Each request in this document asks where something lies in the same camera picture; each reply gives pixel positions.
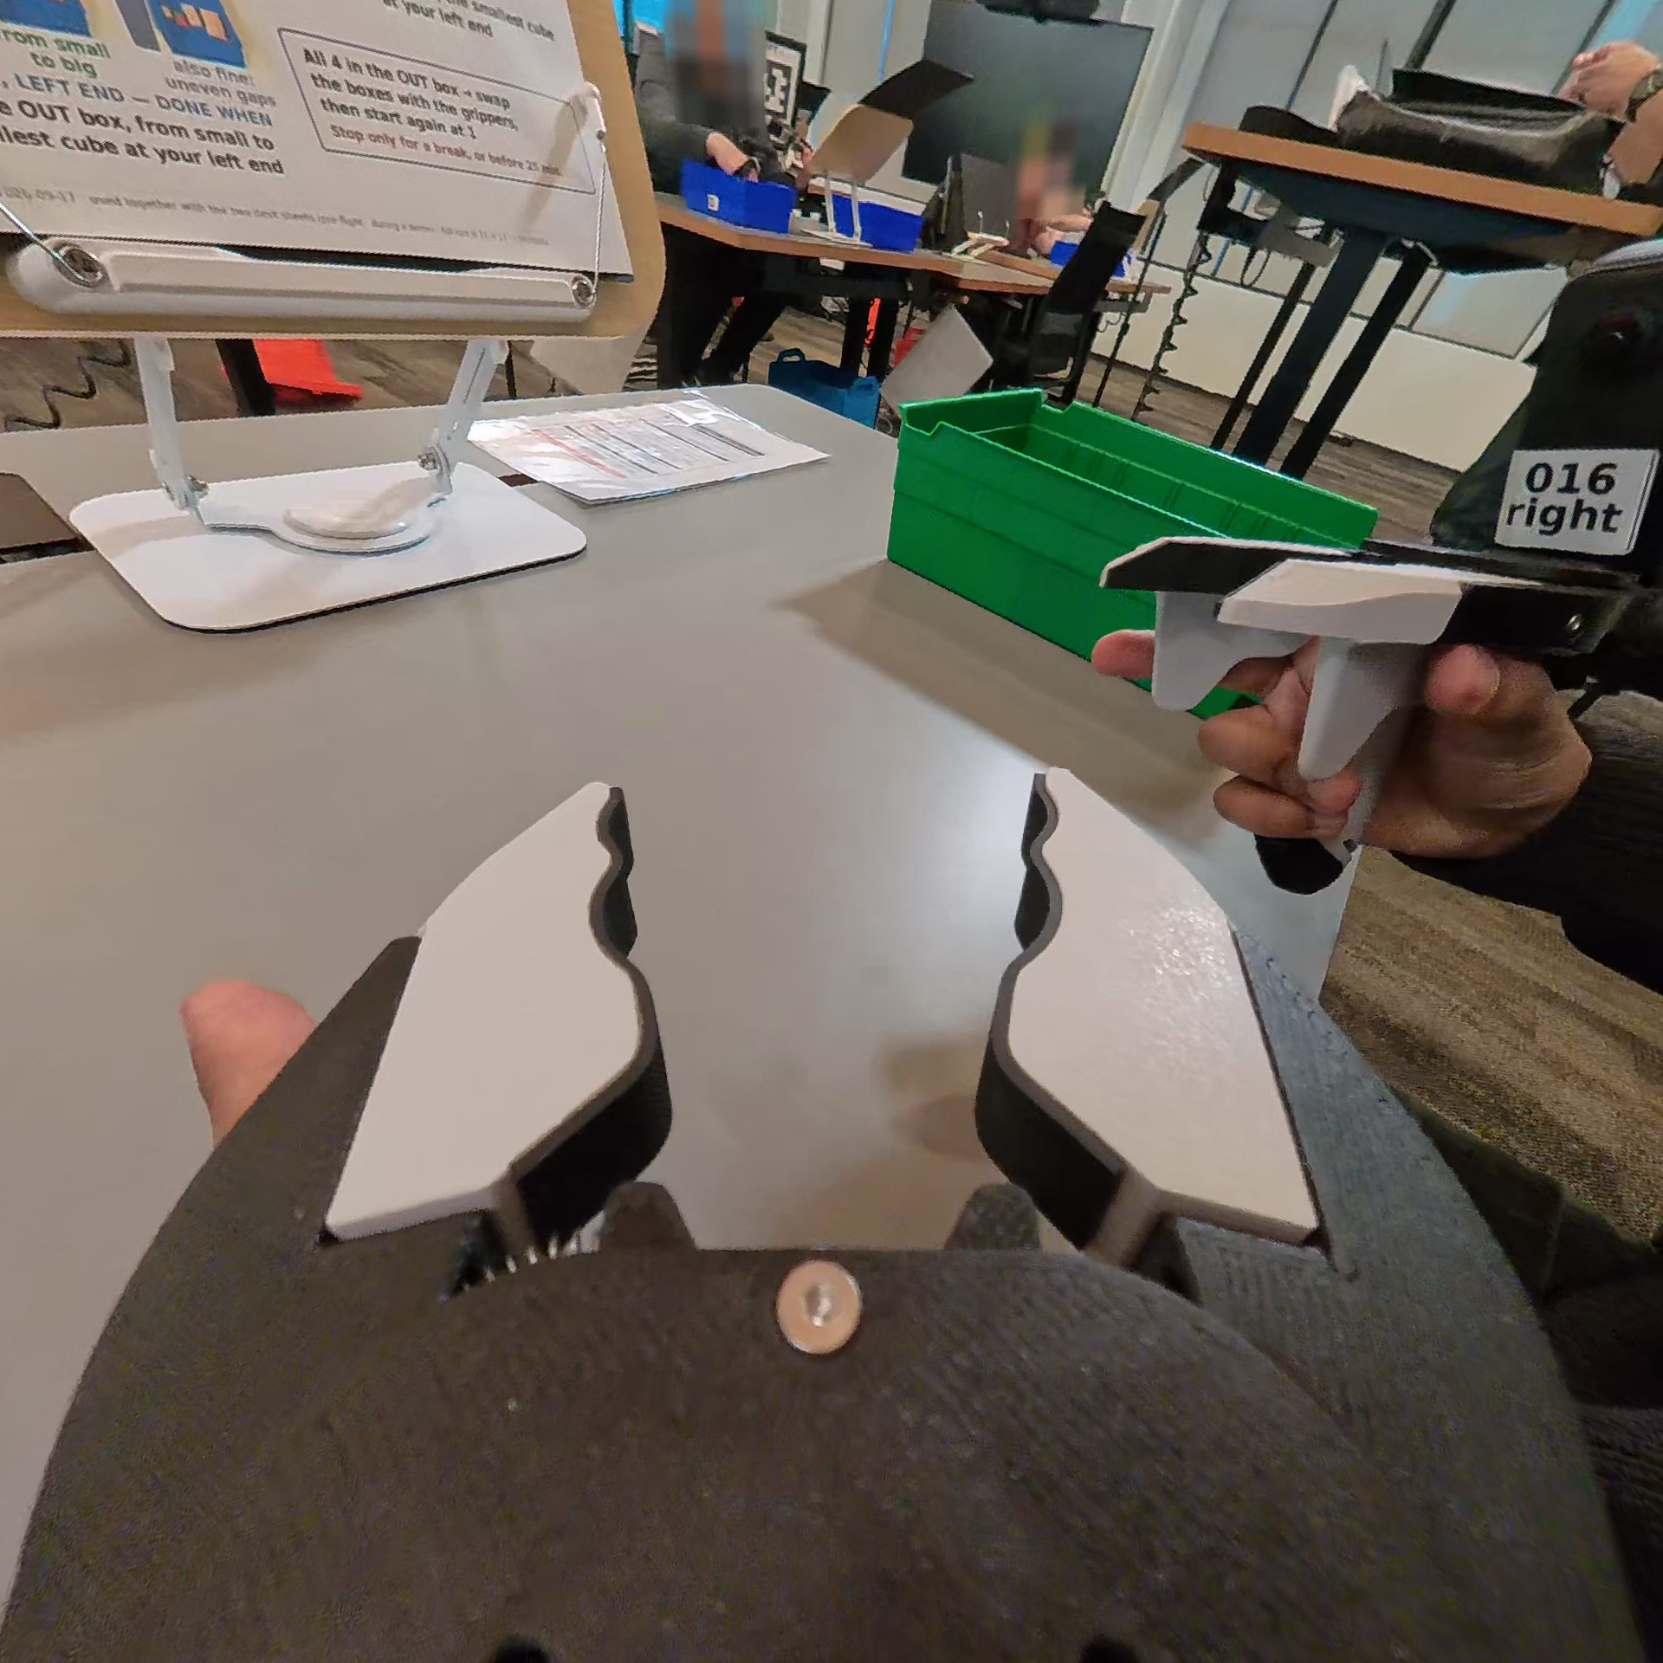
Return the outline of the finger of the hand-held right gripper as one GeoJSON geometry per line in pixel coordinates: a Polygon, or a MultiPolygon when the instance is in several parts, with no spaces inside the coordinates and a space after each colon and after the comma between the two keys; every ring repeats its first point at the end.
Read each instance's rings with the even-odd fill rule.
{"type": "Polygon", "coordinates": [[[1433,568],[1270,568],[1219,604],[1229,629],[1318,645],[1298,776],[1322,782],[1355,766],[1375,784],[1421,699],[1429,649],[1464,584],[1433,568]]]}
{"type": "Polygon", "coordinates": [[[1110,558],[1102,590],[1156,596],[1150,695],[1163,711],[1191,711],[1245,659],[1294,655],[1308,631],[1262,629],[1225,622],[1221,608],[1288,560],[1348,562],[1353,548],[1306,546],[1217,534],[1167,534],[1110,558]]]}

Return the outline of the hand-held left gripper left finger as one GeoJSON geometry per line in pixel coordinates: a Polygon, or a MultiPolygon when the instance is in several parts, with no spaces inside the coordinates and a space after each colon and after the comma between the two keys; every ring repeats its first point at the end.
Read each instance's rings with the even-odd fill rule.
{"type": "Polygon", "coordinates": [[[324,1211],[334,1241],[474,1223],[526,1263],[571,1251],[672,1126],[633,964],[633,847],[589,782],[488,855],[421,928],[324,1211]]]}

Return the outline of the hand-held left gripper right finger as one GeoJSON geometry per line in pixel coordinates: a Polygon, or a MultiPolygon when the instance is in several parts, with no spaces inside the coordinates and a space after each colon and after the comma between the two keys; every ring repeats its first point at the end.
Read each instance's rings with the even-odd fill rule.
{"type": "Polygon", "coordinates": [[[1064,768],[1033,776],[1021,855],[973,1097],[987,1158],[1104,1263],[1169,1219],[1308,1245],[1320,1215],[1227,915],[1064,768]]]}

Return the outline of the green plastic bin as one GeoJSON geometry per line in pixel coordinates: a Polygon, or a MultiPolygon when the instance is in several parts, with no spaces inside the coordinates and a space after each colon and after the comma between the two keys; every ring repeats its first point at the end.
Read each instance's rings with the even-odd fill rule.
{"type": "Polygon", "coordinates": [[[1167,534],[1357,548],[1379,511],[1037,388],[900,412],[886,560],[1088,659],[1152,631],[1152,592],[1102,568],[1167,534]]]}

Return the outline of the grey desk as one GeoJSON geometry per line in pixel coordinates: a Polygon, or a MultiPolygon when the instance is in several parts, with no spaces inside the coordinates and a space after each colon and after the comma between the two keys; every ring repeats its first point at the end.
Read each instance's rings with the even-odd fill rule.
{"type": "Polygon", "coordinates": [[[1029,784],[1062,766],[1318,992],[1346,885],[1270,887],[1195,722],[884,558],[892,441],[633,505],[530,497],[554,568],[207,635],[94,554],[3,572],[3,1584],[138,1257],[209,1150],[178,1004],[320,1015],[486,855],[619,786],[668,1063],[651,1174],[710,1245],[932,1243],[1013,956],[1029,784]]]}

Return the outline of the person's right hand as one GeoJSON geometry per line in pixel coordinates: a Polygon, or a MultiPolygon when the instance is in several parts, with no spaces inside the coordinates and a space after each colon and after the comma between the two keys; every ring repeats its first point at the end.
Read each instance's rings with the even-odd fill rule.
{"type": "MultiPolygon", "coordinates": [[[[1298,766],[1318,645],[1249,657],[1225,689],[1249,709],[1207,719],[1197,750],[1223,780],[1217,814],[1264,839],[1334,839],[1361,792],[1350,768],[1306,776],[1298,766]]],[[[1591,768],[1540,665],[1480,647],[1427,659],[1419,705],[1375,798],[1361,843],[1413,859],[1488,859],[1512,851],[1573,800],[1591,768]]]]}

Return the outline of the person's left hand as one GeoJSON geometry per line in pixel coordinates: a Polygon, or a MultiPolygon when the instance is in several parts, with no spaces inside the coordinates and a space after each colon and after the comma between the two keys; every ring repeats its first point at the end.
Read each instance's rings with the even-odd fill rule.
{"type": "Polygon", "coordinates": [[[181,1000],[179,1027],[211,1138],[219,1146],[316,1023],[284,992],[211,982],[181,1000]]]}

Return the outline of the black bag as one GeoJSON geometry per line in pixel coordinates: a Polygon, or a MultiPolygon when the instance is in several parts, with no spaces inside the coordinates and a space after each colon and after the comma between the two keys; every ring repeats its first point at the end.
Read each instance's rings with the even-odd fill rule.
{"type": "Polygon", "coordinates": [[[1377,89],[1355,67],[1336,77],[1324,123],[1251,107],[1239,129],[1571,194],[1605,190],[1621,133],[1615,117],[1555,95],[1423,69],[1395,69],[1377,89]]]}

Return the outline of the laminated paper sheet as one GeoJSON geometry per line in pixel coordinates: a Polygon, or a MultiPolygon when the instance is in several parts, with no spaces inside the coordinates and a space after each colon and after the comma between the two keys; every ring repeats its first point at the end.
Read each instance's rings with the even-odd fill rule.
{"type": "Polygon", "coordinates": [[[825,453],[704,398],[486,420],[469,441],[508,473],[607,507],[817,465],[825,453]]]}

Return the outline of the dark monitor screen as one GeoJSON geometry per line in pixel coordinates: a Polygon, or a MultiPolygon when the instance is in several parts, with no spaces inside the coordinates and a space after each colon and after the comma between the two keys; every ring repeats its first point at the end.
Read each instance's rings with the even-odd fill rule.
{"type": "Polygon", "coordinates": [[[1041,136],[1062,134],[1072,140],[1072,180],[1090,194],[1116,148],[1152,36],[1152,28],[1106,18],[930,4],[922,55],[969,81],[916,115],[902,176],[940,184],[960,154],[1013,166],[1041,136]]]}

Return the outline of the dark grey mat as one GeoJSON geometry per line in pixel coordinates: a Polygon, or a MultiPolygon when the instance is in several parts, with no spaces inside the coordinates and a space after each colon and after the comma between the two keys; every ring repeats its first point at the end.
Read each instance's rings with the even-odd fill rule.
{"type": "Polygon", "coordinates": [[[81,536],[23,477],[3,471],[0,479],[1,562],[88,552],[81,536]]]}

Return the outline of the white document stand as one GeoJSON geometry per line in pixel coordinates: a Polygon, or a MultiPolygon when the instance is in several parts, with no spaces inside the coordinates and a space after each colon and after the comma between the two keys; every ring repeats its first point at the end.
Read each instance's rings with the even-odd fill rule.
{"type": "MultiPolygon", "coordinates": [[[[61,319],[21,301],[3,279],[3,334],[7,336],[138,336],[138,334],[170,334],[170,336],[348,336],[348,338],[463,338],[463,336],[579,336],[579,338],[615,338],[643,327],[651,319],[651,311],[659,301],[663,279],[661,237],[655,216],[655,200],[651,188],[649,164],[645,160],[637,117],[633,109],[631,81],[625,65],[625,55],[617,37],[613,14],[609,4],[566,4],[573,30],[583,71],[593,79],[591,93],[595,97],[595,134],[609,142],[609,158],[615,164],[615,202],[619,220],[625,232],[633,277],[629,281],[617,277],[597,277],[599,293],[593,315],[583,325],[554,325],[554,323],[508,323],[508,325],[411,325],[411,323],[350,323],[350,321],[322,321],[322,323],[235,323],[235,321],[164,321],[164,319],[136,319],[132,323],[122,319],[61,319]]],[[[3,257],[25,243],[39,243],[45,247],[59,247],[63,243],[90,243],[45,239],[27,228],[3,232],[3,257]]],[[[330,255],[298,249],[269,249],[251,245],[221,245],[237,253],[267,259],[300,259],[300,261],[344,261],[344,263],[401,263],[427,269],[459,269],[467,265],[498,265],[498,263],[463,263],[441,259],[417,259],[407,255],[330,255]]]]}

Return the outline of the white page holder bar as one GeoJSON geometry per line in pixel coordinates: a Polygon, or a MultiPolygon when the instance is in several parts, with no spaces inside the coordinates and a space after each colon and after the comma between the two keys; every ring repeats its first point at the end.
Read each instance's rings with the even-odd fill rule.
{"type": "Polygon", "coordinates": [[[61,319],[235,323],[583,325],[599,281],[518,265],[267,259],[181,241],[25,243],[3,257],[7,287],[61,319]]]}

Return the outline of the printed instruction sheet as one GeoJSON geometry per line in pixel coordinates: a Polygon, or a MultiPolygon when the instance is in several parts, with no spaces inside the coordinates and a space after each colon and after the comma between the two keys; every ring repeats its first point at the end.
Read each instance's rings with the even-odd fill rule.
{"type": "Polygon", "coordinates": [[[3,2],[3,230],[633,277],[566,4],[3,2]]]}

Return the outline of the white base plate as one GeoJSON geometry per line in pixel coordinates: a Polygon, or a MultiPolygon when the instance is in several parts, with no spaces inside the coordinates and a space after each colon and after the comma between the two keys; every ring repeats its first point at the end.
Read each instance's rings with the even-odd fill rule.
{"type": "Polygon", "coordinates": [[[459,588],[581,554],[570,521],[461,463],[445,499],[415,463],[298,471],[217,483],[195,511],[164,489],[118,491],[69,513],[71,526],[162,620],[185,631],[235,633],[459,588]],[[393,493],[411,499],[391,546],[322,538],[294,519],[393,493]]]}

